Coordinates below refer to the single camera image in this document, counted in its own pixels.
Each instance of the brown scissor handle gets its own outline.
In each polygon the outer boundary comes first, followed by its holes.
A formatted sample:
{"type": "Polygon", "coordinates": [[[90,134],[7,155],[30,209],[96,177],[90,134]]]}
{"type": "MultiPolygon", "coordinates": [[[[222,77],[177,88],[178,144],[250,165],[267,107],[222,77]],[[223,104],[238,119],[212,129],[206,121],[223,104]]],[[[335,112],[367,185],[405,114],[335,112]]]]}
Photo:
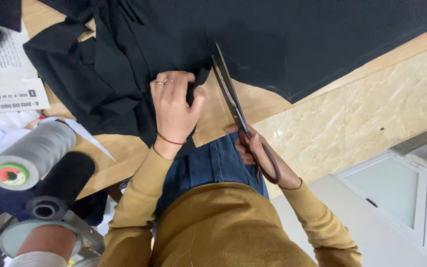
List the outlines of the brown scissor handle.
{"type": "Polygon", "coordinates": [[[248,138],[248,140],[251,140],[253,138],[253,134],[250,131],[238,131],[238,138],[240,138],[240,143],[245,147],[246,152],[247,153],[251,153],[254,160],[255,160],[255,178],[258,184],[261,184],[260,180],[259,180],[259,170],[261,169],[261,171],[263,172],[263,176],[270,181],[270,183],[272,184],[278,184],[279,181],[281,181],[281,172],[279,171],[279,167],[278,164],[276,164],[276,161],[273,157],[273,155],[271,154],[270,150],[268,150],[268,148],[263,145],[263,149],[268,157],[268,159],[270,160],[271,164],[273,165],[274,168],[274,172],[275,172],[275,177],[272,178],[267,172],[265,172],[265,170],[263,169],[263,167],[259,164],[259,160],[256,157],[256,155],[254,155],[250,149],[250,145],[248,143],[246,143],[246,138],[248,138]]]}

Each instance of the glass pane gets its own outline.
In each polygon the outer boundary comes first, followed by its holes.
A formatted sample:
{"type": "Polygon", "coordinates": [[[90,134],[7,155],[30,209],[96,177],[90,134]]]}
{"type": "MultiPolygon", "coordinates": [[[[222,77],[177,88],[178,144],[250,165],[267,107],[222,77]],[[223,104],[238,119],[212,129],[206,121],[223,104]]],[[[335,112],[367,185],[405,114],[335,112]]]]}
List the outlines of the glass pane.
{"type": "Polygon", "coordinates": [[[378,206],[414,228],[418,173],[387,158],[347,175],[378,206]]]}

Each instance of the mustard sweater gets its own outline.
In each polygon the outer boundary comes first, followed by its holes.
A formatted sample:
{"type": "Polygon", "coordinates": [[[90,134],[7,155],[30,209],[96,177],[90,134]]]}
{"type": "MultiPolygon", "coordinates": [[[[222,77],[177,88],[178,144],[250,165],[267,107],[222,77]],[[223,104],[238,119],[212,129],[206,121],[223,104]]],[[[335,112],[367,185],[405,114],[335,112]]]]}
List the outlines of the mustard sweater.
{"type": "MultiPolygon", "coordinates": [[[[153,149],[115,207],[99,266],[317,266],[284,232],[273,205],[252,187],[207,184],[178,198],[151,222],[172,161],[153,149]]],[[[319,266],[360,266],[357,246],[339,219],[303,184],[282,189],[314,247],[319,266]]]]}

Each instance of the red string bracelet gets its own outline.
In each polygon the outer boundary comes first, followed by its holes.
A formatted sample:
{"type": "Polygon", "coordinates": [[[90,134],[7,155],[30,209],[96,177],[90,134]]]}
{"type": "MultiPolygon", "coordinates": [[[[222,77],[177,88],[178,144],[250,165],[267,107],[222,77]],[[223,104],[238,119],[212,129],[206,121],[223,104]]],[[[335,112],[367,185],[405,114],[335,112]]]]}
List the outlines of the red string bracelet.
{"type": "Polygon", "coordinates": [[[168,143],[173,143],[173,144],[178,144],[178,145],[183,145],[187,142],[187,140],[185,140],[183,143],[176,143],[176,142],[171,142],[168,139],[166,139],[166,137],[163,137],[162,134],[160,134],[159,132],[157,132],[157,136],[161,137],[162,140],[168,142],[168,143]]]}

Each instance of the scissors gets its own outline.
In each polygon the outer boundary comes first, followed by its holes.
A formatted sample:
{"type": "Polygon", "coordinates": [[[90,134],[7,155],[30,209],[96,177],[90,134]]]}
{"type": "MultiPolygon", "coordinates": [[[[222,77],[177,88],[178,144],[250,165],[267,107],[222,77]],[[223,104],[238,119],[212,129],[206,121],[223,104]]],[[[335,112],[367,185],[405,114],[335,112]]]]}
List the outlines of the scissors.
{"type": "MultiPolygon", "coordinates": [[[[223,96],[227,102],[227,106],[230,109],[230,113],[234,118],[234,122],[238,127],[238,138],[240,139],[240,143],[245,147],[247,153],[251,153],[250,145],[247,143],[247,139],[251,140],[253,138],[253,134],[248,130],[245,116],[243,115],[243,111],[241,110],[240,102],[238,101],[237,94],[235,92],[234,84],[232,83],[232,79],[230,78],[230,74],[228,73],[227,66],[225,61],[223,60],[222,52],[220,51],[220,47],[217,43],[215,43],[216,50],[212,55],[213,60],[213,70],[215,76],[217,77],[218,84],[222,89],[223,96]]],[[[263,167],[260,166],[258,158],[253,154],[253,158],[255,161],[255,178],[258,184],[260,183],[259,179],[259,171],[261,169],[263,176],[270,181],[272,184],[278,184],[281,180],[281,173],[279,172],[278,164],[274,160],[273,155],[268,150],[268,148],[263,145],[263,149],[268,156],[271,164],[273,165],[275,177],[272,178],[268,173],[266,173],[263,167]]]]}

